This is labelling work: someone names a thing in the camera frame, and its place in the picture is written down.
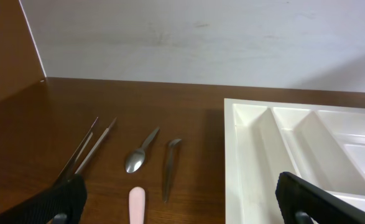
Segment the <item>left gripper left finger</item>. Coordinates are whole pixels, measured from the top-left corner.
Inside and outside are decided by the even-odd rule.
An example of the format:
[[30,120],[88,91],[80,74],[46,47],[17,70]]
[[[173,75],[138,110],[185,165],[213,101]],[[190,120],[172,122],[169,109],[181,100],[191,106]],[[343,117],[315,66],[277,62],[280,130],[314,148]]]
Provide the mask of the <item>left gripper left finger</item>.
[[79,223],[87,189],[81,175],[54,185],[15,207],[0,213],[2,223],[48,223],[54,216],[65,214],[67,223]]

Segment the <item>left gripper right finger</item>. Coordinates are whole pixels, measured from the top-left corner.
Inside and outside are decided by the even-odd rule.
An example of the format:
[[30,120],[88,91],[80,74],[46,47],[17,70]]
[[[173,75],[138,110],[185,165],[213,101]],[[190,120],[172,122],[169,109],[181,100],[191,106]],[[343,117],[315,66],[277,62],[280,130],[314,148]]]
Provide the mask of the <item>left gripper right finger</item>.
[[285,223],[365,224],[365,212],[290,172],[279,174],[275,196]]

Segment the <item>pink plastic knife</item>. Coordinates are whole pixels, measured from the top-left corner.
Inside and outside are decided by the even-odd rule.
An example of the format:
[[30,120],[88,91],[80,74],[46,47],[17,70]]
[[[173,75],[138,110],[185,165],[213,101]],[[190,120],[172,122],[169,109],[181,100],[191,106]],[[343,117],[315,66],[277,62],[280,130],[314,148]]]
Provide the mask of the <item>pink plastic knife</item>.
[[142,187],[134,187],[129,192],[129,223],[144,224],[146,193]]

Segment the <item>small steel teaspoon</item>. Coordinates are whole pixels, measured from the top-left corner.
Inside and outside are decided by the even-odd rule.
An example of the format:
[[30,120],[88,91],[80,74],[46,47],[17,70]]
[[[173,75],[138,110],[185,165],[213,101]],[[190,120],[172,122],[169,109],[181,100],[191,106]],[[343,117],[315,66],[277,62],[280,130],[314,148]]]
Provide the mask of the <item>small steel teaspoon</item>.
[[132,151],[126,159],[125,170],[127,173],[131,174],[137,171],[145,162],[146,150],[150,146],[151,142],[155,139],[160,128],[156,127],[144,140],[141,147]]

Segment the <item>small steel teaspoon sideways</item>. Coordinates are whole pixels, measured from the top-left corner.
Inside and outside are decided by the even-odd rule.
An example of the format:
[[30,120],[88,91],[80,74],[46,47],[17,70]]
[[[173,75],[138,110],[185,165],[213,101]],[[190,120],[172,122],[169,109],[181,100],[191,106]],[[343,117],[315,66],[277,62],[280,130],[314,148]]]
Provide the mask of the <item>small steel teaspoon sideways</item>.
[[173,167],[175,164],[175,151],[182,139],[171,140],[167,145],[165,162],[163,168],[162,200],[167,203],[169,200],[170,189],[172,186]]

